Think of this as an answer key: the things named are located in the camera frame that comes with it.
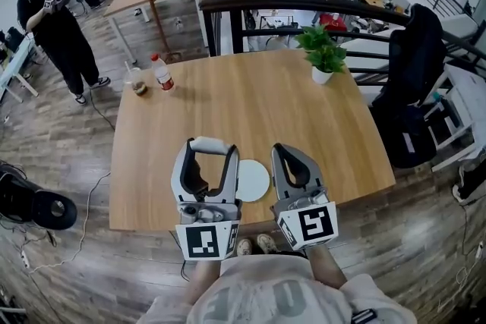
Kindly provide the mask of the white narrow table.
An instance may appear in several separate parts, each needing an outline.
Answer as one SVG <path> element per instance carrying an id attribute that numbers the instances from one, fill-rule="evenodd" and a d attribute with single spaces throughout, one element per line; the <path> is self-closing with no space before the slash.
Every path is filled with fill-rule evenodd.
<path id="1" fill-rule="evenodd" d="M 9 93 L 15 100 L 22 103 L 22 98 L 19 97 L 9 86 L 11 79 L 17 78 L 17 80 L 35 97 L 38 92 L 27 82 L 27 80 L 21 75 L 20 70 L 24 62 L 27 60 L 27 56 L 30 50 L 33 48 L 33 41 L 30 41 L 27 37 L 23 39 L 18 46 L 17 51 L 9 61 L 6 69 L 0 72 L 0 100 L 5 92 Z"/>

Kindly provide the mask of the white round plate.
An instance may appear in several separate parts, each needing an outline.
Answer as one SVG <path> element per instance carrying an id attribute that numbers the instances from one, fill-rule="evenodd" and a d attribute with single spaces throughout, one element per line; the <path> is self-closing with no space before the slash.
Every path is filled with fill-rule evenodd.
<path id="1" fill-rule="evenodd" d="M 270 175 L 263 164 L 253 159 L 239 162 L 236 198 L 244 203 L 260 200 L 268 191 Z"/>

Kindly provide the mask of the green plant in white pot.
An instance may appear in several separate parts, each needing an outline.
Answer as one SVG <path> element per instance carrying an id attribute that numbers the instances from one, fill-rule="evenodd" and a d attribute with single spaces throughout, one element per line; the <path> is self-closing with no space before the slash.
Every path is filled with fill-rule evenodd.
<path id="1" fill-rule="evenodd" d="M 305 60 L 312 65 L 315 83 L 324 85 L 334 74 L 344 72 L 346 49 L 331 39 L 325 26 L 303 27 L 295 40 L 298 48 L 305 51 Z"/>

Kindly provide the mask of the person's left forearm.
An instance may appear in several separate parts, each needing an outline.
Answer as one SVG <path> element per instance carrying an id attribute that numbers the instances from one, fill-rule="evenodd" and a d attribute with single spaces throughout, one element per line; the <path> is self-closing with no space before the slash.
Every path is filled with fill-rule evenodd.
<path id="1" fill-rule="evenodd" d="M 198 261 L 193 275 L 185 289 L 183 301 L 194 305 L 200 297 L 218 280 L 221 261 Z"/>

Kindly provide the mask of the person's white printed shirt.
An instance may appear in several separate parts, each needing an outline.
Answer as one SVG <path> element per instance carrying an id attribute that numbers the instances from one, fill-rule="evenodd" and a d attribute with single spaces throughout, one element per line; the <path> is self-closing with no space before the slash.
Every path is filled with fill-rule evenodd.
<path id="1" fill-rule="evenodd" d="M 137 324 L 353 324 L 365 311 L 369 324 L 417 324 L 367 274 L 332 288 L 314 279 L 302 257 L 254 255 L 229 259 L 194 304 L 156 298 Z"/>

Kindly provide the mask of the plastic bottle with red label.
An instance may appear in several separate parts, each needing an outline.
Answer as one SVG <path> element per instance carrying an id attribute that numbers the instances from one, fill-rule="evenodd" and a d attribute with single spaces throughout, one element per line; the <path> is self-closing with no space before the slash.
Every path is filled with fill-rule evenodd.
<path id="1" fill-rule="evenodd" d="M 162 60 L 159 54 L 151 55 L 152 70 L 157 83 L 164 91 L 173 91 L 175 84 L 169 72 L 168 65 Z"/>

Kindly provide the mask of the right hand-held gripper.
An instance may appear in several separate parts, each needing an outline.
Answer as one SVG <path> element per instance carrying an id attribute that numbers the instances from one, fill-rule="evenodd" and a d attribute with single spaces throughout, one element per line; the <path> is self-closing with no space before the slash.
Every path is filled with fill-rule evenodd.
<path id="1" fill-rule="evenodd" d="M 273 145 L 271 165 L 279 200 L 271 209 L 292 250 L 338 237 L 336 204 L 328 200 L 325 190 L 317 190 L 323 188 L 319 165 L 301 150 L 283 143 Z"/>

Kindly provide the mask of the person's right forearm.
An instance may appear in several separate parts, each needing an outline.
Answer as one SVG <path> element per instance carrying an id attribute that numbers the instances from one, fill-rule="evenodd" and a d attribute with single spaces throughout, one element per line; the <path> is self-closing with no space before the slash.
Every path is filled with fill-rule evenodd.
<path id="1" fill-rule="evenodd" d="M 313 277 L 317 282 L 336 290 L 347 282 L 347 278 L 325 245 L 308 248 L 306 255 L 311 264 Z"/>

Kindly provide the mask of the black round device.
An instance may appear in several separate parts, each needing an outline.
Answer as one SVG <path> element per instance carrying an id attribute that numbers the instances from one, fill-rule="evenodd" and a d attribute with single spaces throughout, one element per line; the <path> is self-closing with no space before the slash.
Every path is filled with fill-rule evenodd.
<path id="1" fill-rule="evenodd" d="M 0 215 L 60 231 L 77 221 L 77 207 L 67 197 L 27 180 L 15 167 L 0 163 Z"/>

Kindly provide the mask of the clear plastic cup with straw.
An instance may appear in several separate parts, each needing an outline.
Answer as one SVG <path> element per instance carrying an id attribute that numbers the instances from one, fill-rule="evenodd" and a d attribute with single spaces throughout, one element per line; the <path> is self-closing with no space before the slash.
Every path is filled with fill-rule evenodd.
<path id="1" fill-rule="evenodd" d="M 125 62 L 125 67 L 127 70 L 124 78 L 125 84 L 129 86 L 137 96 L 143 96 L 148 91 L 148 87 L 142 70 L 129 65 L 127 62 Z"/>

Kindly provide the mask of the small black striped device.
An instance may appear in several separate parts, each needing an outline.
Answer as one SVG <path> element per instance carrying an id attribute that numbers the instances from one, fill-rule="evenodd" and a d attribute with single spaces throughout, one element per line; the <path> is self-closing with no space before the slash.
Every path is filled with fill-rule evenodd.
<path id="1" fill-rule="evenodd" d="M 366 309 L 353 313 L 351 324 L 367 324 L 377 318 L 377 314 L 373 309 Z"/>

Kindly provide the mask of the person's right white shoe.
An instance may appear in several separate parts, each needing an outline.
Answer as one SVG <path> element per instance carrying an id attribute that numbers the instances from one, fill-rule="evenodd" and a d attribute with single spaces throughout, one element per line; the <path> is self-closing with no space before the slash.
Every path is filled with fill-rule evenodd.
<path id="1" fill-rule="evenodd" d="M 264 254 L 276 254 L 279 252 L 276 242 L 268 234 L 259 234 L 257 236 L 257 245 Z"/>

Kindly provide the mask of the red square object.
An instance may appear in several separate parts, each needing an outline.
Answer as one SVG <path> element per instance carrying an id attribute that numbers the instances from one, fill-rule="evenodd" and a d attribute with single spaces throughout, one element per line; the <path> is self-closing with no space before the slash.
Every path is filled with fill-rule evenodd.
<path id="1" fill-rule="evenodd" d="M 319 24 L 328 31 L 347 31 L 347 26 L 339 14 L 322 14 L 319 19 Z"/>

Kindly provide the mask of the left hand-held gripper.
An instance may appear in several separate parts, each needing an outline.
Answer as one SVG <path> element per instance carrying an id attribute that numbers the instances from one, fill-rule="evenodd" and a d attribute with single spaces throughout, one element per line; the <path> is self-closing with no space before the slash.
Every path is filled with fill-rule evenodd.
<path id="1" fill-rule="evenodd" d="M 188 261 L 221 261 L 235 249 L 241 221 L 242 201 L 235 200 L 238 189 L 239 151 L 231 145 L 226 154 L 219 186 L 208 191 L 209 184 L 200 175 L 200 165 L 189 138 L 179 151 L 171 176 L 171 188 L 181 215 L 175 226 L 181 251 Z M 234 203 L 189 203 L 203 202 Z"/>

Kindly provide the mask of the white desk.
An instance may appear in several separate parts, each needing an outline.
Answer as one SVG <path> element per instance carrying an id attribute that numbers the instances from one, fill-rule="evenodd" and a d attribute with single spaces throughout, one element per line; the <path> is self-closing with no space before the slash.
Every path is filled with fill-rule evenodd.
<path id="1" fill-rule="evenodd" d="M 443 100 L 433 104 L 424 118 L 437 118 L 440 113 L 444 114 L 450 132 L 450 136 L 441 142 L 432 137 L 436 150 L 449 146 L 466 131 L 470 131 L 473 138 L 470 145 L 432 166 L 431 170 L 436 172 L 454 162 L 474 159 L 486 151 L 486 80 L 470 71 L 445 64 L 428 98 L 433 92 L 440 93 Z"/>

